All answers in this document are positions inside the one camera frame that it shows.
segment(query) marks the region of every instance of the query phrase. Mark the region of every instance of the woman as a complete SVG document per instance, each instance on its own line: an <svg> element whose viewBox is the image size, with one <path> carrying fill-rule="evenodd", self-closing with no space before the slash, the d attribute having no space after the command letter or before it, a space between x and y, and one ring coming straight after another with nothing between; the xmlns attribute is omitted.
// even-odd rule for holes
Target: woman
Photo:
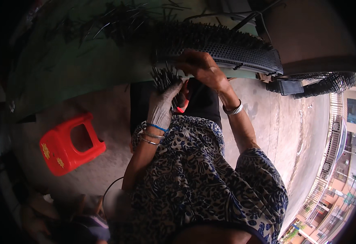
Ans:
<svg viewBox="0 0 356 244"><path fill-rule="evenodd" d="M121 243L276 243L288 205L283 181L256 143L254 128L208 53L186 50L177 68L189 80L189 104L171 115L182 82L164 94L131 85L134 154L122 189L131 214L117 224ZM224 159L219 100L240 152Z"/></svg>

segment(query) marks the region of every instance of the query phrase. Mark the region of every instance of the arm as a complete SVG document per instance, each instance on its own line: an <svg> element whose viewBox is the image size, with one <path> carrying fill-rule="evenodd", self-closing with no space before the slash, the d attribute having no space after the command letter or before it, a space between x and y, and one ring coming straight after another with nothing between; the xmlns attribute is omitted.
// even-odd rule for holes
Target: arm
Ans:
<svg viewBox="0 0 356 244"><path fill-rule="evenodd" d="M156 95L154 93L151 95L147 117L147 132L154 136L161 136L167 131L172 116L170 111L171 101L181 90L182 85L183 82L180 81L171 85L163 94ZM161 141L146 134L141 134L140 137L157 144ZM125 170L122 186L123 190L132 190L136 180L144 176L145 169L147 165L151 163L157 148L157 145L148 144L148 142L143 140L140 141Z"/></svg>
<svg viewBox="0 0 356 244"><path fill-rule="evenodd" d="M153 126L148 126L146 130L154 135L163 135L164 133L162 130L157 129ZM161 141L160 139L149 137L147 135L144 135L143 137L144 139L152 141L154 143L160 143ZM133 156L127 166L127 170L125 170L122 186L123 190L132 190L136 180L143 176L146 166L151 163L151 160L153 159L157 148L158 146L156 145L148 144L143 140L140 141L136 148L136 151L133 153Z"/></svg>
<svg viewBox="0 0 356 244"><path fill-rule="evenodd" d="M177 68L184 71L185 75L192 74L197 80L216 90L226 110L239 107L238 96L208 53L185 50L178 62ZM248 148L258 147L253 125L244 110L229 115L228 119L240 153Z"/></svg>
<svg viewBox="0 0 356 244"><path fill-rule="evenodd" d="M234 110L239 107L239 98L232 89L231 85L229 85L227 90L220 90L217 93L219 94L220 100L226 110ZM256 143L254 127L244 109L238 114L229 115L228 120L231 125L233 137L236 141L236 145L238 146L239 153L243 153L249 148L259 148Z"/></svg>

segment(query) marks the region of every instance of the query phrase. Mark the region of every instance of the white work glove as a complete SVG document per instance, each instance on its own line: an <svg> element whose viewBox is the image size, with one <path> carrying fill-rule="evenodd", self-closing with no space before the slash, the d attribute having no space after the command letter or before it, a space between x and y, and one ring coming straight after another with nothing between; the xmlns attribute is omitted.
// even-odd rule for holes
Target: white work glove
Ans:
<svg viewBox="0 0 356 244"><path fill-rule="evenodd" d="M172 112L171 101L178 94L183 86L183 81L170 86L163 94L151 94L150 108L148 109L147 124L163 131L169 129Z"/></svg>

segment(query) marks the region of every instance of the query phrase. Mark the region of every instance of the hand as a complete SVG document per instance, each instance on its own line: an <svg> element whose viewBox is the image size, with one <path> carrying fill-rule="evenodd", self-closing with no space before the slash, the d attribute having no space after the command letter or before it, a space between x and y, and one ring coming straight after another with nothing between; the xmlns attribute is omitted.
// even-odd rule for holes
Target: hand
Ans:
<svg viewBox="0 0 356 244"><path fill-rule="evenodd" d="M163 94L156 95L153 93L150 97L150 108L148 110L147 123L164 132L168 130L171 122L171 101L178 94L183 86L180 80L169 87Z"/></svg>
<svg viewBox="0 0 356 244"><path fill-rule="evenodd" d="M186 49L178 57L176 67L217 92L225 92L231 86L209 53Z"/></svg>

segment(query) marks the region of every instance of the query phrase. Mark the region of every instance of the bracelet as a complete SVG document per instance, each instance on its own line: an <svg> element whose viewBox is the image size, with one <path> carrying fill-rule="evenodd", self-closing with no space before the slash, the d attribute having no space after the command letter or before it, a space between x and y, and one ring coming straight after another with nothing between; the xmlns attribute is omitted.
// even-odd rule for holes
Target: bracelet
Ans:
<svg viewBox="0 0 356 244"><path fill-rule="evenodd" d="M146 129L143 129L144 134L148 135L149 137L157 138L157 139L163 139L164 136L161 135L155 135L152 133L149 133Z"/></svg>
<svg viewBox="0 0 356 244"><path fill-rule="evenodd" d="M238 114L243 110L243 104L242 101L239 99L240 105L239 107L235 108L234 110L226 110L226 108L223 105L223 110L227 115L234 115L234 114Z"/></svg>
<svg viewBox="0 0 356 244"><path fill-rule="evenodd" d="M142 136L140 137L140 139L142 139L143 141L145 141L145 142L148 143L148 144L152 144L152 145L155 145L155 146L157 146L157 145L160 144L160 143L155 143L155 142L153 142L153 141L149 141L149 140L147 140L147 139L144 139Z"/></svg>
<svg viewBox="0 0 356 244"><path fill-rule="evenodd" d="M157 126L156 124L147 123L147 125L149 125L149 126L153 126L153 127L155 127L155 128L158 128L158 129L160 129L160 130L162 130L162 131L164 131L164 132L166 132L166 131L168 131L168 130L169 130L168 128L167 128L167 129L163 129L163 128L161 128L161 127Z"/></svg>

